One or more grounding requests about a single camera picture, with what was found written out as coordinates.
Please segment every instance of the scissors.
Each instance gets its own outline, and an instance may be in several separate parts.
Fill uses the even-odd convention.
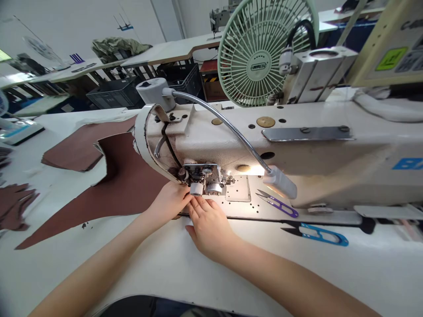
[[[292,207],[284,204],[283,202],[277,200],[273,196],[270,196],[269,194],[267,194],[264,191],[261,191],[259,189],[258,189],[258,191],[261,193],[261,195],[260,194],[257,194],[257,193],[256,193],[256,195],[259,196],[265,202],[271,204],[275,208],[278,208],[279,210],[283,211],[285,214],[287,214],[288,216],[291,216],[292,218],[297,218],[298,217],[298,211],[296,211]]]
[[[281,229],[285,232],[292,233],[296,236],[301,236],[301,237],[304,237],[306,239],[317,240],[317,241],[326,242],[326,243],[330,243],[330,244],[340,245],[340,246],[343,246],[343,247],[346,247],[349,244],[347,238],[345,238],[342,234],[337,233],[337,232],[317,228],[315,226],[305,224],[303,222],[298,222],[298,221],[284,221],[284,223],[289,224],[293,228],[281,228]],[[309,235],[307,233],[302,233],[300,231],[300,227],[315,230],[317,232],[318,236],[312,236],[312,235]],[[322,232],[334,235],[335,237],[338,238],[338,241],[334,242],[334,241],[326,240],[325,238],[323,238]]]

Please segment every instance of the person's left hand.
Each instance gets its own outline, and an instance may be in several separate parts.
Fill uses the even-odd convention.
[[[148,208],[149,212],[168,222],[184,209],[192,196],[186,184],[177,184],[172,181],[163,186],[156,199]]]

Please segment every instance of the plastic crate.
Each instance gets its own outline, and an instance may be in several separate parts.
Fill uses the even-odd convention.
[[[201,84],[200,70],[198,64],[186,64],[177,65],[171,67],[157,68],[157,74],[159,77],[163,77],[167,80],[167,84],[170,88],[180,92],[186,92],[193,96],[203,95],[200,92],[203,90]],[[193,103],[185,98],[175,98],[176,103],[186,104]]]
[[[139,77],[107,81],[87,93],[87,97],[100,109],[135,106],[142,108],[145,103],[135,89],[140,82]]]

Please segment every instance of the green fan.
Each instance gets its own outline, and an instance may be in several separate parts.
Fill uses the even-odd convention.
[[[279,59],[315,49],[319,16],[312,0],[244,0],[219,46],[218,73],[228,98],[241,107],[265,106],[282,91]]]

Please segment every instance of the fabric pile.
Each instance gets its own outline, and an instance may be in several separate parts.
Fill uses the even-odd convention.
[[[103,64],[117,61],[115,53],[122,51],[128,51],[131,56],[144,53],[149,48],[152,48],[150,44],[141,44],[140,42],[133,39],[126,39],[123,37],[107,37],[104,39],[95,39],[91,45],[91,49],[103,62]]]

